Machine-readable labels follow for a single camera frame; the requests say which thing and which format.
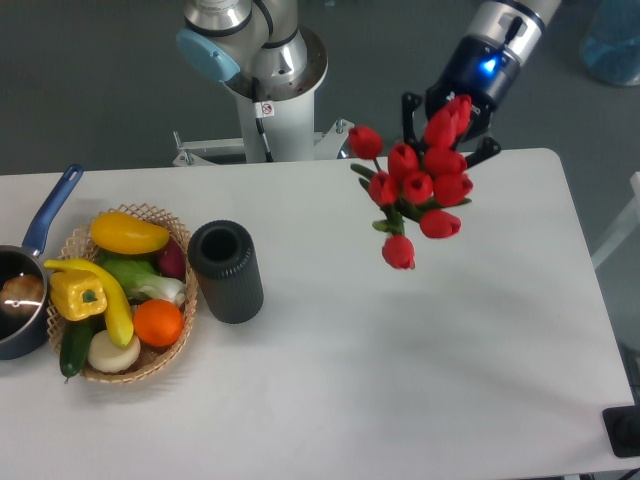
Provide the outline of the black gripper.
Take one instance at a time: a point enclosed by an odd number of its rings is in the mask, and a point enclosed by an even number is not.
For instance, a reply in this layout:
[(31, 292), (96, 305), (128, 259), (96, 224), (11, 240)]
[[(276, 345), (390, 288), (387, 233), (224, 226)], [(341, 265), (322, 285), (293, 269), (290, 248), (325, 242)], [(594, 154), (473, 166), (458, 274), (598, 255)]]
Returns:
[[(493, 115), (520, 72), (520, 63), (506, 49), (475, 36), (465, 36), (438, 81), (425, 93), (425, 113), (431, 119), (455, 97), (471, 97), (471, 123), (463, 140), (485, 134)], [(426, 144), (416, 135), (415, 114), (423, 109), (424, 96), (413, 92), (401, 95), (402, 139), (414, 151), (425, 151)], [(476, 149), (465, 157), (471, 169), (502, 151), (492, 136), (483, 136)]]

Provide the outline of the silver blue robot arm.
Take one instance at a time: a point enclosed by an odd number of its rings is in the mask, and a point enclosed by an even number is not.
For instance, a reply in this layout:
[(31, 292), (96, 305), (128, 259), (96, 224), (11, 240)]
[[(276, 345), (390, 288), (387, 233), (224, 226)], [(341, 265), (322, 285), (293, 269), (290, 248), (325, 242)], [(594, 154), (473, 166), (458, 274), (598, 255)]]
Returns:
[[(402, 139), (421, 145), (414, 114), (432, 118), (461, 94), (472, 99), (465, 140), (478, 138), (483, 161), (500, 150), (487, 134), (494, 112), (544, 34), (556, 1), (485, 1), (437, 82), (423, 94), (401, 97)], [(300, 25), (295, 1), (186, 1), (176, 35), (183, 59), (219, 82), (236, 99), (242, 135), (237, 139), (177, 139), (175, 165), (211, 165), (233, 155), (249, 163), (338, 158), (352, 123), (337, 120), (314, 129), (314, 93), (328, 69), (320, 38)]]

